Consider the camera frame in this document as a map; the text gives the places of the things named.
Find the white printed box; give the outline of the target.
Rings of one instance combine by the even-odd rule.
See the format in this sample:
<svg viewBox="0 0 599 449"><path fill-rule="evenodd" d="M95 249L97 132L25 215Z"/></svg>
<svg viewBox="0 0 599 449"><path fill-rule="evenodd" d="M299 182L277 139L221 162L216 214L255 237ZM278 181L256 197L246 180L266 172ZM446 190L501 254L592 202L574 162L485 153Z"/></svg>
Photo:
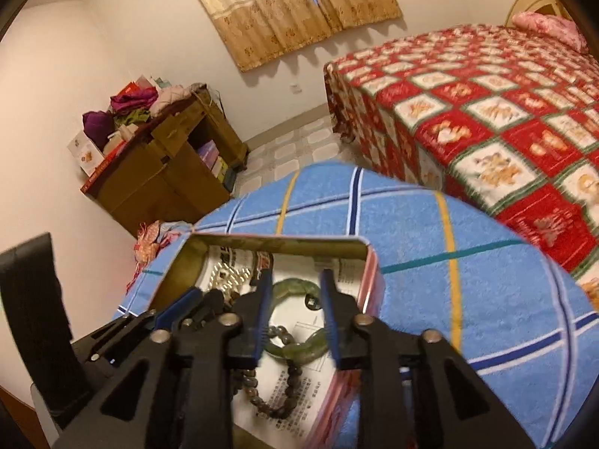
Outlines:
<svg viewBox="0 0 599 449"><path fill-rule="evenodd" d="M92 176L104 161L104 155L83 131L75 135L67 149L87 176Z"/></svg>

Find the beige window curtain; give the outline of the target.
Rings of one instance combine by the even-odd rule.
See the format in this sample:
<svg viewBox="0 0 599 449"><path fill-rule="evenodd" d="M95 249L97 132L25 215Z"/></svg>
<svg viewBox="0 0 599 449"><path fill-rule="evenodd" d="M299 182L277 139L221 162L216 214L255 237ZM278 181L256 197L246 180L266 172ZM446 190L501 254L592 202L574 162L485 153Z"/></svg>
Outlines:
<svg viewBox="0 0 599 449"><path fill-rule="evenodd" d="M249 72L335 34L397 19L397 0L200 0L238 70Z"/></svg>

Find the green jade bangle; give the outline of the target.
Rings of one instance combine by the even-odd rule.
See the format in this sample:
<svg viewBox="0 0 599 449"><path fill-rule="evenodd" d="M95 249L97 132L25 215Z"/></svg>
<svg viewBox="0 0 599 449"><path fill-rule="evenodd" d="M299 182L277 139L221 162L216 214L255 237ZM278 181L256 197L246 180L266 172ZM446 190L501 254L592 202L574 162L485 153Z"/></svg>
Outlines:
<svg viewBox="0 0 599 449"><path fill-rule="evenodd" d="M300 278L287 278L273 284L266 353L297 366L311 364L329 350L323 326L320 287Z"/></svg>

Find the brown wooden desk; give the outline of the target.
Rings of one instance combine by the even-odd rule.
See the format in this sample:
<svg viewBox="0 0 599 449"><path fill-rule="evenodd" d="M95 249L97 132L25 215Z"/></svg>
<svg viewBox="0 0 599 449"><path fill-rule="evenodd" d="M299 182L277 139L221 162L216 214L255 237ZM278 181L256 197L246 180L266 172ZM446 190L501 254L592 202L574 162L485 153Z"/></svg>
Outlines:
<svg viewBox="0 0 599 449"><path fill-rule="evenodd" d="M209 87L194 85L104 159L81 191L132 236L156 220L194 223L231 199L199 154L210 142L228 168L246 168L247 144Z"/></svg>

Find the red patterned bed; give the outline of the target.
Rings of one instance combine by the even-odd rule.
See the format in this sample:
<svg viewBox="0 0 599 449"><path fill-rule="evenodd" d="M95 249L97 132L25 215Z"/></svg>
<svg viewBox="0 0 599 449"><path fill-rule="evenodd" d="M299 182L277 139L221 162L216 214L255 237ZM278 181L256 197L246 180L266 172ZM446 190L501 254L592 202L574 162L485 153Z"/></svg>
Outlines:
<svg viewBox="0 0 599 449"><path fill-rule="evenodd" d="M334 131L383 175L514 230L598 298L598 64L553 37L465 24L324 67Z"/></svg>

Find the pink pillow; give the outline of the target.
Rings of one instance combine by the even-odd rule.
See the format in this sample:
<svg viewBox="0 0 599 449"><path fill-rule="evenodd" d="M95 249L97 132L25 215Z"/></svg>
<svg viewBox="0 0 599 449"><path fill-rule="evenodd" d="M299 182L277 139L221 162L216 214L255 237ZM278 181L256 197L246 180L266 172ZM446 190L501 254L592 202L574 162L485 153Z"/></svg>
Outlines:
<svg viewBox="0 0 599 449"><path fill-rule="evenodd" d="M522 11L512 17L511 23L521 30L531 30L552 37L581 54L589 52L586 37L572 20L550 14Z"/></svg>

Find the blue plaid table cloth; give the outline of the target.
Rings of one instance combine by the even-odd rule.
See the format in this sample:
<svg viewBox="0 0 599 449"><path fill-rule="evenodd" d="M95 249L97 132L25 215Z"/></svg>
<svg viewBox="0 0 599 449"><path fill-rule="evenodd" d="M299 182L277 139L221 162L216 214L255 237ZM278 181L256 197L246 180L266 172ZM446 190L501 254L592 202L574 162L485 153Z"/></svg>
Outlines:
<svg viewBox="0 0 599 449"><path fill-rule="evenodd" d="M119 306L145 311L193 232L359 236L385 280L380 315L394 329L449 333L539 448L566 433L598 376L598 315L581 287L536 247L485 214L423 187L322 162L231 200L178 238Z"/></svg>

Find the clothes pile on floor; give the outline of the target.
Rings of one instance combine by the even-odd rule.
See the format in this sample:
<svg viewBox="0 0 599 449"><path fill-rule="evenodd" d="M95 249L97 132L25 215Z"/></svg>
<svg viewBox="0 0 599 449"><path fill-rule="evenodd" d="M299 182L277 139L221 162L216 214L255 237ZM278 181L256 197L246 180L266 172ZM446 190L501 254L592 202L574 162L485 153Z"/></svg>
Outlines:
<svg viewBox="0 0 599 449"><path fill-rule="evenodd" d="M156 220L150 224L142 224L139 227L137 239L133 246L135 270L132 279L126 286L126 292L131 290L143 270L157 258L163 249L191 230L192 226L183 221L164 222Z"/></svg>

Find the clothes pile on desk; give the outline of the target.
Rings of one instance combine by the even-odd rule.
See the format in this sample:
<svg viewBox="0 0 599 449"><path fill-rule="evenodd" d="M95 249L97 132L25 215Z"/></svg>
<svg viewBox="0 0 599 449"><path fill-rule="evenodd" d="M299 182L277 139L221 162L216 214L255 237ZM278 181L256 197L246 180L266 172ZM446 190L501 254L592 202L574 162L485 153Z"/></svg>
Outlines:
<svg viewBox="0 0 599 449"><path fill-rule="evenodd" d="M171 85L160 89L131 83L121 93L111 97L108 110L91 110L83 114L82 131L98 149L104 149L110 136L121 127L149 123L167 107L206 88L205 83L193 83L187 87Z"/></svg>

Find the printed paper in tin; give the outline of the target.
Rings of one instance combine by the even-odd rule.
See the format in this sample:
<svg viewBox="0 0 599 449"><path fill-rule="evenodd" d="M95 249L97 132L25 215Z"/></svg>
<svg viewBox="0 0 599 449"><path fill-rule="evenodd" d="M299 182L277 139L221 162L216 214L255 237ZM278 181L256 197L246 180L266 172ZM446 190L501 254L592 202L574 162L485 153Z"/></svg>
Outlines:
<svg viewBox="0 0 599 449"><path fill-rule="evenodd" d="M251 384L234 398L238 448L330 448L350 410L358 384L338 372L327 342L320 276L362 312L378 310L382 286L372 247L361 239L203 234L196 285L218 290L226 301L253 292L272 273L268 339Z"/></svg>

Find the wooden headboard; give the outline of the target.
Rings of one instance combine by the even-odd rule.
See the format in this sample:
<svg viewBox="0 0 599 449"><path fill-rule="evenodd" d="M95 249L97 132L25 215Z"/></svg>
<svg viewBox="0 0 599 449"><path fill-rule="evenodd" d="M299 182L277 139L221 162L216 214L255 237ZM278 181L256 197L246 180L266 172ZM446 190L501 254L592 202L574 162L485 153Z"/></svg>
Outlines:
<svg viewBox="0 0 599 449"><path fill-rule="evenodd" d="M505 26L513 27L513 17L525 11L553 15L573 21L573 17L568 13L560 0L516 0L508 13Z"/></svg>

